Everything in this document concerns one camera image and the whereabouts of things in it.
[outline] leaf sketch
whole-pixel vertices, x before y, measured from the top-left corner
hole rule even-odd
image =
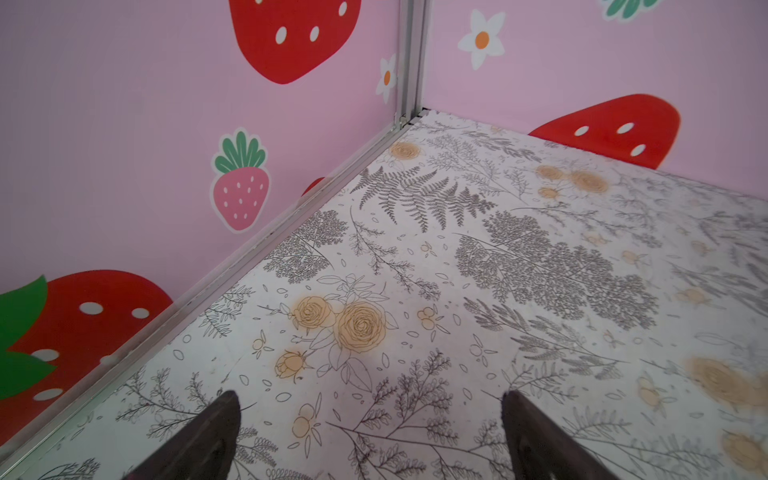
[[[449,419],[453,394],[445,390],[449,383],[440,375],[450,367],[450,358],[435,349],[424,362],[412,362],[408,375],[402,374],[396,386],[390,384],[389,377],[379,382],[372,394],[371,406],[354,428],[329,422],[329,425],[344,432],[351,441],[353,450],[348,460],[357,478],[371,478],[372,471],[384,478],[387,477],[383,472],[389,472],[398,478],[420,475],[427,469],[426,461],[416,458],[412,452],[407,452],[406,446],[432,449],[436,457],[429,464],[436,478],[483,478],[481,472],[459,461],[447,462],[443,456],[446,452],[462,452],[468,457],[486,461],[494,479],[513,478],[509,453],[495,420],[482,423],[477,436],[474,437],[475,446],[459,446],[459,434],[453,430],[452,421]],[[390,408],[394,409],[395,415],[389,414]],[[432,416],[424,419],[427,413],[425,410],[431,410]],[[399,422],[394,422],[397,425],[390,429],[389,433],[378,432],[390,426],[390,422],[395,418]],[[403,436],[409,429],[424,432],[428,441]]]
[[[512,158],[524,158],[527,161],[541,163],[541,158],[534,153],[534,151],[527,148],[515,148],[515,144],[507,139],[500,137],[492,137],[483,131],[466,131],[462,135],[470,137],[472,143],[478,147],[487,148],[490,151],[501,151]]]
[[[151,378],[152,387],[147,390],[147,382],[144,381],[144,368],[132,375],[118,391],[127,390],[127,399],[131,399],[125,410],[118,412],[116,421],[135,423],[145,414],[154,415],[155,423],[147,433],[150,439],[166,440],[176,430],[186,425],[197,417],[212,401],[222,393],[222,389],[213,397],[208,397],[203,392],[203,382],[200,373],[195,372],[185,387],[187,401],[183,401],[168,386],[167,380],[170,369],[164,368],[157,371]],[[237,443],[233,466],[237,471],[237,477],[241,478],[240,469],[243,469],[247,478],[256,478],[246,465],[254,465],[258,462],[271,467],[276,465],[272,453],[277,452],[277,445],[269,439],[258,436],[258,431],[253,427],[240,427],[237,434]]]
[[[411,293],[414,289],[418,291],[419,296],[427,300],[439,300],[440,289],[437,283],[428,282],[423,278],[413,279],[413,274],[409,273],[414,269],[413,263],[406,260],[387,259],[397,255],[397,247],[382,247],[374,239],[384,234],[381,230],[374,230],[366,227],[362,222],[356,221],[352,217],[354,231],[350,235],[352,241],[352,252],[358,257],[367,253],[371,256],[368,264],[373,269],[374,275],[380,275],[384,266],[387,266],[397,280],[398,285]]]
[[[625,361],[593,353],[586,347],[587,339],[567,323],[557,324],[543,316],[536,316],[536,319],[528,321],[517,310],[506,305],[489,307],[482,300],[464,298],[464,301],[464,308],[475,315],[478,325],[484,329],[499,332],[503,328],[509,328],[521,333],[511,339],[520,345],[521,352],[528,354],[523,358],[542,362],[541,370],[544,374],[547,361],[560,360],[570,366],[569,372],[577,375],[593,376],[598,380],[622,377],[618,364],[626,363]],[[535,378],[537,372],[532,375],[532,378]]]
[[[507,150],[514,152],[516,157],[524,157],[523,153],[512,149],[509,141],[503,138],[484,139],[480,132],[472,132],[475,143],[493,146],[491,150]],[[477,149],[468,141],[461,141],[457,137],[446,134],[439,137],[430,138],[427,143],[440,150],[440,153],[430,155],[427,160],[430,165],[439,170],[448,170],[462,173],[462,179],[468,184],[476,186],[482,194],[495,196],[507,193],[522,201],[522,196],[528,191],[528,182],[520,176],[513,175],[514,168],[502,170],[499,162],[491,158],[480,158]],[[533,152],[525,151],[525,155],[531,156]],[[508,189],[500,177],[503,176],[507,181],[504,184],[511,186],[514,190]]]
[[[478,212],[484,214],[496,206],[478,194],[471,194],[467,187],[459,191],[458,182],[449,186],[450,179],[447,177],[429,183],[437,171],[419,175],[420,170],[421,167],[414,167],[404,172],[390,173],[381,167],[371,174],[366,168],[359,175],[360,180],[350,193],[365,190],[360,200],[361,209],[368,200],[377,197],[381,200],[379,205],[393,223],[397,223],[395,207],[404,207],[408,215],[419,224],[423,233],[429,228],[430,216],[445,230],[449,214],[461,226],[464,224],[465,212],[477,217]]]
[[[311,280],[331,262],[319,248],[341,243],[346,222],[339,220],[335,210],[318,211],[302,223],[264,261],[267,272],[274,271],[278,278],[288,278],[288,283]]]
[[[768,316],[768,289],[760,289],[743,275],[721,271],[708,266],[701,272],[694,272],[670,262],[672,274],[698,287],[716,298],[727,296],[762,316]]]
[[[596,230],[597,228],[601,228],[614,237],[617,237],[620,232],[627,233],[632,238],[632,240],[641,242],[649,248],[660,248],[663,245],[660,240],[658,240],[654,235],[648,233],[647,231],[641,231],[638,233],[638,230],[643,230],[642,226],[630,225],[626,223],[614,223],[603,220],[601,217],[604,216],[604,212],[600,212],[596,209],[577,212],[572,210],[572,206],[570,204],[567,204],[563,201],[558,201],[556,204],[548,205],[546,207],[513,208],[510,210],[510,212],[516,210],[531,210],[536,214],[551,218],[555,221],[555,223],[563,227],[565,227],[563,218],[568,218],[580,223],[586,227],[587,230]],[[619,217],[628,217],[628,215],[623,212],[618,212],[617,215]]]
[[[227,336],[232,332],[230,328],[243,306],[247,303],[249,296],[253,295],[253,289],[248,286],[241,286],[239,283],[232,285],[224,295],[220,296],[208,308],[206,308],[199,317],[199,327],[205,327],[203,336],[216,338],[217,336]]]
[[[606,467],[618,467],[635,478],[643,478],[637,472],[645,475],[645,469],[658,478],[709,478],[723,466],[720,455],[704,448],[700,440],[691,441],[684,437],[678,440],[674,434],[659,436],[651,441],[640,440],[631,433],[632,424],[618,417],[615,411],[592,412],[586,407],[581,414],[574,407],[573,419],[564,417],[563,421],[563,430],[599,462]],[[606,446],[612,447],[629,463],[622,465],[618,457],[609,458],[605,454]]]
[[[80,463],[65,463],[41,475],[38,480],[93,480],[101,464],[95,458]]]
[[[657,300],[638,275],[615,276],[597,250],[552,244],[533,217],[496,212],[483,220],[490,242],[462,234],[458,269],[497,300],[534,301],[564,319],[580,319],[583,306],[621,328],[655,325]]]

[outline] daisy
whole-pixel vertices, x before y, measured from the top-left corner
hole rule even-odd
[[[397,83],[397,76],[395,75],[395,58],[396,55],[393,55],[389,61],[382,58],[380,62],[382,77],[381,80],[379,80],[379,84],[376,85],[376,94],[384,95],[384,103],[389,102],[389,91],[392,90]]]
[[[467,34],[458,43],[458,49],[472,53],[472,68],[477,70],[486,55],[498,57],[504,54],[504,45],[498,39],[498,33],[504,26],[504,12],[497,13],[488,21],[478,10],[472,10],[469,26],[472,33]]]

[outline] floor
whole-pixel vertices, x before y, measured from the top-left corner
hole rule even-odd
[[[432,111],[23,478],[216,397],[230,478],[512,478],[517,389],[620,478],[768,475],[768,204]]]

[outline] botanical pattern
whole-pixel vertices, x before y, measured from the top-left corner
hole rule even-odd
[[[766,202],[431,112],[23,478],[230,389],[232,479],[511,480],[509,389],[620,478],[765,478],[766,247]]]

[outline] pink wall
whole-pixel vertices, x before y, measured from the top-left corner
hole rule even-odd
[[[114,269],[178,298],[392,122],[376,86],[398,9],[364,1],[344,46],[281,85],[243,57],[225,1],[3,2],[0,293]],[[241,235],[210,202],[211,159],[239,127],[272,182]]]
[[[424,104],[529,133],[591,105],[645,93],[682,118],[660,169],[768,198],[768,3],[663,0],[629,22],[611,0],[440,0],[432,8]],[[505,53],[472,69],[458,48],[473,9],[506,18]]]

